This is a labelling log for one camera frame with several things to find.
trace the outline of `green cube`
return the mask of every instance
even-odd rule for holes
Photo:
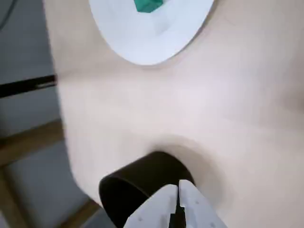
[[[136,9],[141,13],[151,13],[163,4],[163,0],[134,0]]]

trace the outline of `gray floor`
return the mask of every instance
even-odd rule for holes
[[[104,210],[97,211],[82,228],[115,228]]]

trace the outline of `wooden frame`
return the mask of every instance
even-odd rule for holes
[[[25,210],[18,202],[3,167],[61,140],[64,140],[64,134],[60,120],[0,140],[0,209],[10,228],[30,228],[32,225]],[[100,206],[97,203],[89,200],[76,214],[72,215],[59,227],[80,227],[99,208]]]

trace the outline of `black cup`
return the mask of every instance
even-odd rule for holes
[[[188,169],[165,152],[152,152],[102,178],[99,196],[109,218],[123,228],[128,217],[151,195],[167,184],[189,180]]]

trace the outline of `black bar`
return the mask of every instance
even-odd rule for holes
[[[16,94],[26,93],[38,89],[44,89],[56,85],[55,75],[37,77],[24,81],[12,82],[0,85],[0,98]]]

